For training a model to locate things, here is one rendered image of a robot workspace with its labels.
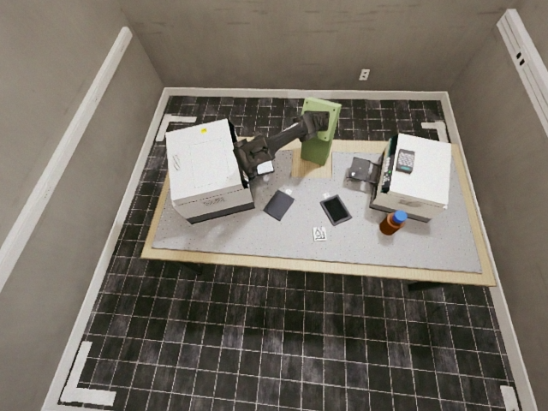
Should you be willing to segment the brown bottle with blue cap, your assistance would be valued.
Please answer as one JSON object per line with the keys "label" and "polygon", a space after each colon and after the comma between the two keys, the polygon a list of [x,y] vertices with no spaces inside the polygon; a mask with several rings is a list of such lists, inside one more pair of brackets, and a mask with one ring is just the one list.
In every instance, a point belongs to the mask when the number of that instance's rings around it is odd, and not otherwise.
{"label": "brown bottle with blue cap", "polygon": [[394,215],[393,214],[394,212],[390,213],[379,224],[379,229],[384,235],[393,235],[405,224],[405,220],[407,219],[405,211],[397,211]]}

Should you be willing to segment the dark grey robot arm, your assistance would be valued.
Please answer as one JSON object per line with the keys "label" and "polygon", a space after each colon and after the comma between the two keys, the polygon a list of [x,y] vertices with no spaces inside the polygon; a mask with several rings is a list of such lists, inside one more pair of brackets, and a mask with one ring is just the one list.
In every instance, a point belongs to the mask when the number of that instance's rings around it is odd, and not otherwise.
{"label": "dark grey robot arm", "polygon": [[270,138],[266,134],[262,134],[261,131],[257,131],[253,132],[254,139],[247,141],[246,138],[232,144],[234,147],[232,152],[241,171],[244,170],[245,174],[252,173],[258,168],[257,165],[276,158],[274,156],[276,152],[293,140],[299,138],[300,142],[303,142],[316,136],[316,130],[327,131],[329,129],[330,112],[306,110],[303,115],[292,120],[293,124],[290,128]]}

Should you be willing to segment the white multi-well plate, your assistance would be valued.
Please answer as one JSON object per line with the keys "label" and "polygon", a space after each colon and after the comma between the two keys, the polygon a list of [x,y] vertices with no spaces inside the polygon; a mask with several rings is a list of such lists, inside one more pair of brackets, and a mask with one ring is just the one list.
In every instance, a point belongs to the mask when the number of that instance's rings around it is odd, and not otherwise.
{"label": "white multi-well plate", "polygon": [[265,172],[269,172],[269,171],[273,171],[271,161],[266,162],[266,163],[264,163],[264,164],[258,165],[258,168],[257,168],[257,169],[258,169],[259,174],[262,174],[262,173],[265,173]]}

